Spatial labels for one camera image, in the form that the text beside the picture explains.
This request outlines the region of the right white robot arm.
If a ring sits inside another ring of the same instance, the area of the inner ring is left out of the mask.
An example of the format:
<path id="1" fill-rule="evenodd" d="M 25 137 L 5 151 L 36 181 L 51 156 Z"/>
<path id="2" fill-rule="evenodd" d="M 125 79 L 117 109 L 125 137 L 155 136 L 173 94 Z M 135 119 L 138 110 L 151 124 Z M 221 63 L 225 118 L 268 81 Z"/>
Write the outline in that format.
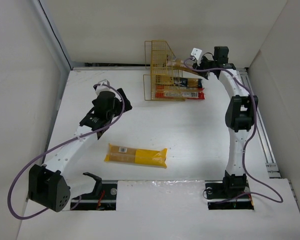
<path id="1" fill-rule="evenodd" d="M 228 163 L 221 183 L 210 182 L 205 185 L 209 200 L 229 200 L 240 197 L 247 186 L 247 174 L 243 164 L 246 142 L 255 124 L 254 107 L 257 96 L 252 95 L 238 77 L 236 67 L 229 63 L 229 49 L 216 46 L 211 60 L 199 48 L 193 48 L 191 58 L 194 71 L 205 79 L 213 73 L 224 86 L 230 102 L 225 113 L 225 124 L 229 131 L 230 145 Z"/>

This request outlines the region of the yellow wire shelf rack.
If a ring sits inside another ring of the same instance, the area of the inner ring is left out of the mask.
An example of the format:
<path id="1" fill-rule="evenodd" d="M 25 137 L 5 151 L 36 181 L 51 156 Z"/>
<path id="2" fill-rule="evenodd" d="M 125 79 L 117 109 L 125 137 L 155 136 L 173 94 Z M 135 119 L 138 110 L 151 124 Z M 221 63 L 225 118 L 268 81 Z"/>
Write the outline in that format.
<path id="1" fill-rule="evenodd" d="M 183 102 L 182 91 L 175 84 L 183 76 L 181 70 L 176 69 L 169 62 L 175 59 L 171 47 L 165 40 L 146 40 L 144 42 L 145 68 L 148 74 L 143 75 L 143 84 L 149 80 L 149 96 L 145 101 Z"/>

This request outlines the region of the yellow spaghetti bag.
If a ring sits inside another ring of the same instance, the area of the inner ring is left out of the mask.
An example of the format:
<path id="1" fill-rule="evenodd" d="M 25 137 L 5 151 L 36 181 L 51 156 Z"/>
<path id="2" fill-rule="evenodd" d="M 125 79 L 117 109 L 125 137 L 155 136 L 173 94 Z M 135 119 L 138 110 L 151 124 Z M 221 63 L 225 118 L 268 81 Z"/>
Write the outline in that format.
<path id="1" fill-rule="evenodd" d="M 109 144 L 104 161 L 166 169 L 167 151 L 167 148 L 163 150 L 149 150 Z"/>

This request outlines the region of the red spaghetti bag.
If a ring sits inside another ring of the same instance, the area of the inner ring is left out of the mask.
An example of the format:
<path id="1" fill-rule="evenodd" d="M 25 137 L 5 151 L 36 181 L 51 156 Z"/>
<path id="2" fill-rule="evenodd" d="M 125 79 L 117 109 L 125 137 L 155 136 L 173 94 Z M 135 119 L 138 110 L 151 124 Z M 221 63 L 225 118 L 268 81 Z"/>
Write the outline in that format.
<path id="1" fill-rule="evenodd" d="M 191 99 L 191 100 L 204 100 L 205 94 L 202 91 L 163 91 L 156 92 L 156 98 L 169 98 L 169 99 Z"/>

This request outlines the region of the dark blue label spaghetti bag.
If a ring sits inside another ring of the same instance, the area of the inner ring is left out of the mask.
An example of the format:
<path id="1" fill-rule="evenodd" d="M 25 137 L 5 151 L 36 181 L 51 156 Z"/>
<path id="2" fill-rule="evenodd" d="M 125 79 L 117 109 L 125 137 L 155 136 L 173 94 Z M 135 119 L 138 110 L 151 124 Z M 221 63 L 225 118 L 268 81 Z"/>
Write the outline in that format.
<path id="1" fill-rule="evenodd" d="M 156 90 L 195 90 L 204 89 L 202 78 L 174 77 L 173 81 L 164 81 L 156 84 Z"/>

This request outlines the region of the clear blue-end spaghetti bag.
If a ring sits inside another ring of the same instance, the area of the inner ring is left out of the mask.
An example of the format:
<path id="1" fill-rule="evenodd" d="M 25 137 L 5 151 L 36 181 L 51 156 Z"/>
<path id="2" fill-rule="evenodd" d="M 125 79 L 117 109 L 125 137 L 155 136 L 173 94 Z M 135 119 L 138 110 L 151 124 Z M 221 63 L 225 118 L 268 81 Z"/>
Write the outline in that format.
<path id="1" fill-rule="evenodd" d="M 184 61 L 179 58 L 173 58 L 167 61 L 166 63 L 167 67 L 173 67 L 176 70 L 188 72 L 191 74 L 199 75 L 197 72 L 194 72 L 193 70 L 190 70 L 188 67 L 185 66 Z"/>

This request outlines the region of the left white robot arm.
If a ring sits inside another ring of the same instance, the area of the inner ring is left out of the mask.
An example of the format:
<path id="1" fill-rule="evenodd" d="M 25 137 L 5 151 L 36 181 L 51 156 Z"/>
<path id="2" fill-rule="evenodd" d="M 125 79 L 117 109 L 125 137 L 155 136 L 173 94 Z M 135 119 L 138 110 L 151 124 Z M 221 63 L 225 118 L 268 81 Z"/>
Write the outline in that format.
<path id="1" fill-rule="evenodd" d="M 122 88 L 109 85 L 94 85 L 97 97 L 93 107 L 79 122 L 70 140 L 58 147 L 58 152 L 42 165 L 34 164 L 28 175 L 28 197 L 30 200 L 54 211 L 62 211 L 71 199 L 98 197 L 102 192 L 102 179 L 88 171 L 77 180 L 69 173 L 101 136 L 123 113 L 133 107 Z"/>

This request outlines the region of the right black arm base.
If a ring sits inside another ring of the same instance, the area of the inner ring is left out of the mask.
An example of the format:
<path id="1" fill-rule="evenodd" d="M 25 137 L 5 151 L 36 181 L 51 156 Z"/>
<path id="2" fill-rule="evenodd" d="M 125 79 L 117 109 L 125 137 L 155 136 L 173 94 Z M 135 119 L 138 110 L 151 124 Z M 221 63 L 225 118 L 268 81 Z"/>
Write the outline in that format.
<path id="1" fill-rule="evenodd" d="M 224 174 L 222 181 L 207 181 L 202 193 L 209 210 L 253 210 L 246 174 Z"/>

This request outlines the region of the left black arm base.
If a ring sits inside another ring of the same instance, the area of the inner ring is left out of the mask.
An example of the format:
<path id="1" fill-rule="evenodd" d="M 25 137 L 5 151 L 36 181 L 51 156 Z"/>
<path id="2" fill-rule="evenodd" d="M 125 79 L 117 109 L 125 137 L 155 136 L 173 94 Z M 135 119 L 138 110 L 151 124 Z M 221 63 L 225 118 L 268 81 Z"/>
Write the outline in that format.
<path id="1" fill-rule="evenodd" d="M 82 174 L 94 184 L 87 193 L 74 197 L 70 202 L 71 211 L 115 211 L 117 206 L 117 180 L 102 180 L 90 172 Z"/>

